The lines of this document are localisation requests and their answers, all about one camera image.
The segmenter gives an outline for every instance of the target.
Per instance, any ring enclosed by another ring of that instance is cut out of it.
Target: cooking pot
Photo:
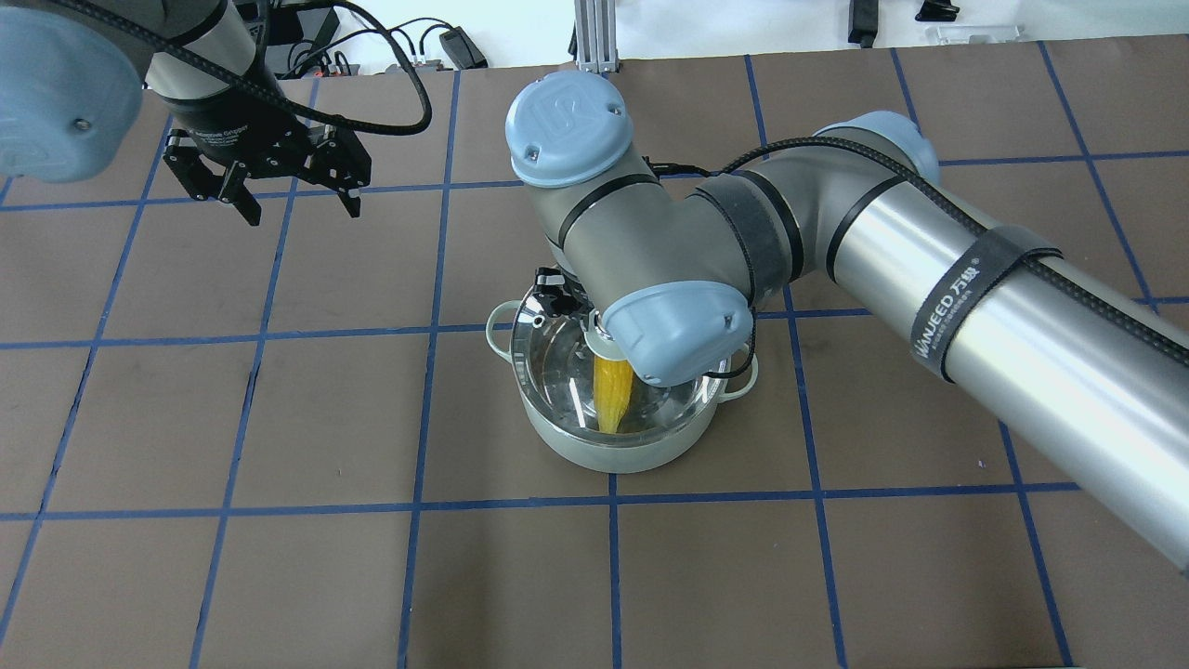
[[[493,339],[501,315],[515,311],[508,349]],[[487,317],[491,351],[511,365],[521,402],[541,440],[574,465],[608,474],[631,474],[660,467],[693,446],[719,404],[755,387],[753,359],[747,385],[726,392],[726,381],[699,377],[680,386],[655,389],[633,380],[631,400],[615,434],[598,430],[593,400],[594,353],[579,318],[551,316],[533,292],[499,304]],[[722,361],[718,372],[726,372]]]

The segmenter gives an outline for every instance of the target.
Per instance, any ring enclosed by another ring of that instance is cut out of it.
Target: corn cob
[[[599,433],[615,435],[628,412],[635,373],[628,361],[594,356],[594,417]]]

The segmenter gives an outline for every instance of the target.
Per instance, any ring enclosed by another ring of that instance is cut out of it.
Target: white wall
[[[392,0],[359,4],[385,25],[432,13],[461,25],[491,67],[555,64],[568,59],[571,0],[436,0],[417,10]],[[960,24],[1023,24],[1037,39],[1189,32],[1189,0],[955,0]],[[621,58],[675,58],[776,51],[853,49],[847,44],[849,0],[618,0]],[[920,0],[881,0],[876,46],[929,44],[931,25],[913,20]],[[341,33],[358,27],[344,14]],[[414,40],[429,23],[411,26]],[[442,57],[438,38],[429,58]],[[365,72],[392,63],[375,36],[345,44],[344,53]]]

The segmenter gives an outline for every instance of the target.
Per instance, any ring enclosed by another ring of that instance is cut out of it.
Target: pot handle
[[[511,299],[511,301],[504,302],[504,303],[499,304],[498,307],[496,307],[495,309],[492,309],[491,315],[487,316],[487,327],[486,327],[487,346],[491,347],[492,352],[496,352],[497,356],[504,359],[504,361],[508,365],[512,364],[512,354],[511,354],[511,352],[510,351],[504,351],[503,348],[501,348],[499,345],[496,343],[496,341],[495,341],[495,339],[492,336],[496,333],[496,321],[499,320],[499,314],[502,314],[502,313],[504,313],[507,310],[518,309],[520,304],[521,303],[520,303],[518,299]]]
[[[743,346],[743,351],[748,351],[748,347],[746,345]],[[748,377],[747,385],[740,389],[738,391],[731,391],[730,393],[722,393],[721,396],[718,396],[718,404],[737,400],[743,396],[750,393],[751,389],[755,389],[755,381],[759,378],[760,378],[760,356],[751,356],[751,375]]]

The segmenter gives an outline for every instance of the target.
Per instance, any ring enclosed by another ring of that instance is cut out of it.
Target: grid line
[[[747,67],[747,86],[751,91],[751,108],[755,113],[755,128],[760,135],[760,145],[763,146],[768,143],[768,130],[763,124],[763,107],[760,105],[760,88],[755,83],[755,68],[751,67],[751,55],[747,53],[743,56],[743,64]]]
[[[314,80],[310,89],[309,106],[317,103],[319,80]],[[264,308],[260,309],[260,328],[257,333],[256,353],[252,359],[252,372],[247,378],[247,387],[244,391],[244,406],[239,416],[239,427],[235,433],[235,443],[232,449],[231,466],[227,469],[227,485],[224,488],[222,511],[219,516],[219,529],[215,532],[214,547],[210,550],[210,567],[207,570],[207,581],[202,592],[202,605],[199,608],[199,623],[194,630],[194,644],[190,646],[190,669],[197,669],[199,659],[202,657],[202,643],[206,639],[207,623],[210,619],[210,604],[214,599],[215,581],[219,579],[219,566],[222,561],[222,547],[227,538],[227,523],[231,515],[232,499],[235,496],[235,482],[239,478],[239,463],[244,455],[244,441],[247,437],[247,423],[252,415],[252,400],[256,397],[256,386],[260,375],[260,365],[264,362],[264,349],[268,345],[265,333],[269,330],[269,320],[272,317],[272,303],[277,292],[277,279],[281,276],[281,261],[284,258],[285,241],[289,234],[289,222],[292,217],[294,202],[297,194],[297,177],[290,178],[289,193],[285,200],[285,212],[281,220],[281,233],[277,235],[277,250],[272,258],[272,271],[269,273],[269,289],[264,297]]]
[[[619,475],[606,475],[611,569],[611,667],[623,669],[623,613],[619,606]]]
[[[1015,446],[1012,443],[1012,435],[1007,431],[1007,425],[1002,421],[999,422],[999,435],[1004,440],[1007,465],[1012,469],[1012,481],[1015,485],[1017,497],[1020,501],[1024,529],[1028,535],[1028,547],[1032,549],[1032,560],[1036,562],[1037,576],[1040,579],[1040,591],[1044,594],[1045,608],[1049,611],[1049,623],[1052,625],[1052,635],[1057,642],[1057,650],[1061,652],[1062,663],[1065,667],[1072,667],[1074,657],[1069,652],[1069,639],[1065,638],[1065,626],[1061,623],[1057,598],[1053,595],[1052,583],[1049,581],[1049,568],[1045,566],[1044,551],[1040,549],[1040,536],[1032,518],[1032,505],[1028,504],[1028,493],[1024,490],[1024,476],[1020,474],[1020,463],[1015,457]]]
[[[99,354],[99,342],[103,339],[107,318],[112,313],[112,305],[115,303],[115,294],[120,289],[120,279],[124,278],[124,269],[127,266],[128,254],[132,252],[132,242],[136,240],[137,229],[139,229],[140,219],[144,215],[144,200],[149,196],[149,190],[152,188],[153,178],[157,175],[157,168],[161,164],[158,157],[165,150],[165,140],[169,135],[170,120],[170,118],[165,119],[164,127],[161,131],[161,137],[157,140],[156,150],[152,153],[152,163],[149,165],[149,175],[145,177],[145,184],[140,191],[141,203],[137,207],[137,210],[132,216],[132,222],[128,225],[128,232],[124,240],[124,248],[120,252],[120,259],[117,263],[115,272],[112,276],[112,285],[107,290],[107,299],[103,302],[103,310],[100,313],[99,322],[95,324],[95,337],[93,339],[87,354],[87,362],[83,366],[82,378],[78,380],[78,390],[75,392],[74,402],[70,405],[70,412],[67,415],[65,425],[62,429],[62,438],[58,441],[57,450],[54,454],[54,465],[51,466],[50,475],[45,481],[45,488],[42,491],[40,506],[38,507],[37,516],[33,519],[33,525],[29,530],[29,538],[25,541],[25,550],[21,553],[20,564],[17,568],[17,576],[13,579],[12,589],[8,592],[8,599],[5,604],[4,614],[0,617],[0,646],[4,645],[4,639],[8,633],[8,626],[12,624],[12,616],[17,607],[17,598],[20,595],[20,588],[25,581],[25,574],[29,570],[29,563],[33,556],[33,547],[37,544],[37,537],[40,535],[44,516],[49,510],[50,499],[54,496],[54,487],[57,484],[58,472],[62,469],[62,462],[65,457],[67,448],[70,444],[70,436],[74,434],[75,422],[78,418],[78,408],[82,404],[83,393],[87,391],[87,381],[90,379],[90,373],[95,366],[95,356]],[[8,184],[11,183],[12,179],[10,178],[5,185],[6,193]]]
[[[917,106],[912,103],[912,94],[908,91],[908,77],[904,75],[904,65],[900,64],[900,53],[895,50],[895,46],[888,49],[888,53],[892,55],[892,65],[895,68],[895,77],[900,82],[900,93],[904,95],[904,106],[908,109],[908,118],[919,128],[920,120],[917,118]]]
[[[1111,203],[1111,196],[1107,195],[1106,185],[1102,183],[1102,177],[1099,176],[1099,169],[1094,164],[1094,158],[1090,156],[1090,149],[1086,144],[1086,138],[1082,135],[1082,130],[1077,125],[1077,118],[1074,115],[1074,109],[1069,103],[1069,97],[1065,96],[1065,89],[1061,84],[1061,77],[1057,76],[1057,69],[1052,64],[1052,58],[1049,56],[1049,48],[1045,46],[1043,40],[1037,42],[1037,49],[1040,50],[1040,57],[1044,59],[1044,67],[1049,71],[1049,78],[1052,81],[1052,86],[1057,91],[1057,99],[1061,100],[1061,107],[1065,112],[1065,119],[1069,121],[1069,128],[1074,132],[1074,138],[1077,140],[1077,147],[1082,151],[1082,158],[1086,160],[1087,169],[1090,170],[1090,178],[1094,179],[1094,187],[1099,191],[1099,197],[1102,200],[1102,207],[1107,212],[1107,217],[1111,219],[1111,226],[1114,227],[1115,235],[1119,238],[1119,244],[1122,245],[1122,251],[1127,255],[1127,261],[1131,264],[1131,270],[1135,274],[1135,280],[1139,283],[1139,289],[1144,294],[1144,301],[1147,305],[1156,313],[1160,309],[1156,301],[1152,298],[1152,290],[1147,285],[1147,279],[1144,277],[1144,271],[1139,266],[1139,259],[1135,257],[1135,252],[1131,247],[1131,242],[1127,241],[1127,234],[1119,222],[1119,216],[1115,214],[1114,204]]]
[[[761,141],[767,138],[768,131],[763,122],[763,108],[760,102],[760,88],[755,83],[755,75],[751,69],[751,57],[744,56],[747,63],[748,87],[751,91],[751,107],[755,111],[756,130]],[[838,589],[835,586],[833,556],[830,550],[830,529],[826,525],[825,499],[822,496],[822,478],[818,472],[817,450],[813,444],[813,421],[810,417],[809,396],[805,386],[805,370],[801,365],[800,341],[797,336],[797,308],[793,304],[793,292],[789,284],[785,284],[781,290],[785,297],[785,311],[793,317],[786,317],[788,323],[788,339],[793,354],[793,374],[797,380],[797,399],[801,410],[801,430],[805,435],[805,456],[809,462],[810,482],[812,485],[811,498],[813,500],[813,513],[818,528],[818,544],[822,551],[822,575],[825,580],[826,601],[830,608],[830,627],[833,633],[833,651],[838,667],[848,669],[847,644],[842,633],[842,614],[838,606]]]
[[[785,305],[794,310],[793,294],[785,285]],[[818,469],[817,444],[813,440],[813,418],[810,415],[809,389],[805,383],[805,365],[801,358],[801,342],[797,330],[797,318],[788,318],[788,340],[793,351],[793,372],[797,377],[797,400],[801,410],[801,430],[805,434],[805,456],[809,462],[810,484],[813,488],[813,513],[817,517],[818,543],[822,548],[822,572],[825,578],[825,594],[830,606],[830,626],[833,630],[833,650],[838,667],[848,669],[847,644],[842,631],[842,612],[838,604],[838,588],[833,573],[833,555],[830,550],[830,529],[825,517],[825,496],[822,491],[822,473]]]
[[[1189,150],[1177,150],[1177,151],[1133,151],[1124,153],[1090,153],[1089,158],[1092,160],[1137,160],[1137,159],[1153,159],[1153,158],[1185,158],[1189,157]],[[1087,156],[1082,154],[1062,154],[1062,156],[1023,156],[1023,157],[988,157],[988,158],[957,158],[939,160],[942,166],[968,166],[968,165],[1002,165],[1002,164],[1027,164],[1027,163],[1076,163],[1086,160]],[[665,175],[661,179],[668,178],[700,178],[696,173],[673,173]],[[476,189],[476,188],[515,188],[517,185],[523,185],[524,183],[520,179],[509,181],[472,181],[463,183],[452,183],[452,190],[461,189]],[[443,184],[441,183],[420,183],[411,185],[367,185],[361,188],[363,193],[401,193],[410,190],[441,190]],[[333,190],[319,189],[319,190],[298,190],[296,197],[328,197],[334,195]],[[285,191],[279,193],[256,193],[253,194],[258,200],[279,200],[288,197],[289,194]],[[0,213],[5,212],[36,212],[36,210],[56,210],[56,209],[90,209],[90,208],[105,208],[105,207],[136,207],[141,202],[150,206],[164,206],[164,204],[196,204],[196,206],[210,206],[210,202],[199,202],[190,197],[147,197],[144,200],[102,200],[102,201],[89,201],[89,202],[42,202],[42,203],[29,203],[29,204],[4,204],[0,200]]]
[[[1135,297],[1134,301],[1146,303],[1144,297]],[[1189,295],[1170,295],[1166,297],[1152,297],[1158,304],[1183,304],[1189,303]],[[767,310],[757,311],[756,317],[761,320],[782,320],[794,317],[798,320],[814,317],[862,317],[869,316],[872,311],[866,308],[824,308],[824,309],[793,309],[793,310]],[[486,324],[483,322],[463,322],[458,324],[439,324],[436,330],[441,332],[483,332]],[[344,329],[287,329],[281,332],[266,332],[264,339],[269,342],[277,340],[328,340],[334,337],[392,337],[400,334],[428,334],[433,327],[428,324],[413,324],[408,327],[357,327]],[[495,329],[511,329],[510,322],[498,322]],[[207,337],[150,337],[127,340],[68,340],[51,342],[0,342],[0,352],[40,351],[40,349],[86,349],[96,346],[105,348],[127,347],[201,347],[218,345],[243,345],[256,342],[259,334],[213,334]]]
[[[1053,481],[1044,484],[992,484],[982,486],[919,486],[902,488],[835,488],[823,490],[826,500],[887,499],[887,498],[946,498],[963,496],[1014,496],[1019,490],[1027,493],[1069,493],[1081,491],[1077,484]],[[756,501],[805,501],[812,500],[813,491],[742,491],[726,493],[640,493],[616,494],[616,506],[640,506],[660,504],[736,504]],[[429,513],[478,511],[493,509],[552,509],[610,506],[611,496],[583,496],[562,498],[499,498],[478,500],[422,501],[421,511]],[[249,507],[195,507],[195,509],[130,509],[48,511],[42,516],[45,523],[62,520],[139,520],[153,518],[260,518],[273,516],[338,516],[358,513],[405,513],[413,511],[413,503],[363,503],[344,505],[302,506],[249,506]],[[24,523],[37,518],[36,513],[0,513],[0,523]]]
[[[454,169],[454,131],[458,125],[458,97],[461,81],[461,72],[454,70],[449,125],[446,131],[446,165],[442,169],[442,206],[441,217],[438,223],[438,265],[434,270],[434,301],[429,320],[429,346],[426,353],[426,383],[421,395],[421,430],[417,436],[417,466],[413,480],[413,510],[409,517],[409,542],[404,560],[404,588],[396,652],[396,665],[398,669],[404,669],[409,662],[409,630],[413,624],[413,586],[417,567],[417,539],[421,536],[421,501],[426,487],[426,452],[428,450],[429,442],[429,416],[433,402],[435,358],[438,355],[439,320],[441,317],[442,273],[446,266],[446,238],[449,223],[451,177]]]

